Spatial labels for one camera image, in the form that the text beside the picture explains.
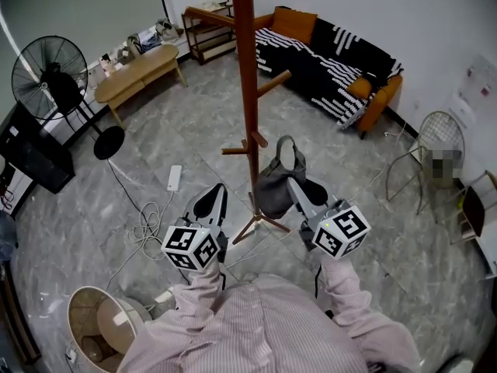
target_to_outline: coat rack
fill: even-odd
[[[242,140],[241,148],[228,148],[221,151],[222,155],[247,155],[250,168],[250,182],[252,192],[248,195],[252,201],[253,216],[248,224],[240,231],[233,241],[236,245],[244,239],[245,233],[258,221],[267,221],[272,225],[289,232],[290,229],[280,223],[267,218],[262,214],[257,200],[253,197],[253,190],[257,176],[259,175],[259,146],[267,147],[266,139],[259,133],[258,129],[258,104],[259,97],[283,83],[291,77],[290,71],[284,71],[277,77],[271,79],[264,85],[257,88],[257,62],[255,60],[255,31],[267,26],[270,16],[262,16],[254,19],[253,0],[233,0],[235,18],[219,16],[213,12],[187,7],[185,15],[202,19],[206,22],[228,26],[236,30],[236,40],[238,45],[238,60],[240,62],[240,76],[242,78],[242,98],[243,112],[245,115],[246,139]]]

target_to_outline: wooden table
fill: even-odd
[[[181,83],[185,87],[188,86],[178,67],[178,53],[178,48],[172,44],[152,48],[101,82],[95,91],[96,101],[107,103],[117,123],[124,128],[117,115],[117,107],[144,89],[147,84],[169,71],[176,70]]]

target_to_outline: fan base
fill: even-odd
[[[119,151],[124,142],[124,130],[119,126],[109,127],[97,138],[93,153],[99,160],[106,160]]]

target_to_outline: person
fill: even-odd
[[[346,258],[324,255],[330,319],[306,291],[272,274],[221,291],[215,260],[174,287],[176,310],[146,322],[118,372],[412,373],[410,332],[370,308]]]

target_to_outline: orange pillow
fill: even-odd
[[[293,9],[274,9],[274,22],[271,30],[302,43],[311,42],[312,31],[318,14],[295,11]]]
[[[371,83],[364,77],[360,76],[354,83],[349,85],[348,92],[361,99],[368,99],[371,94]]]

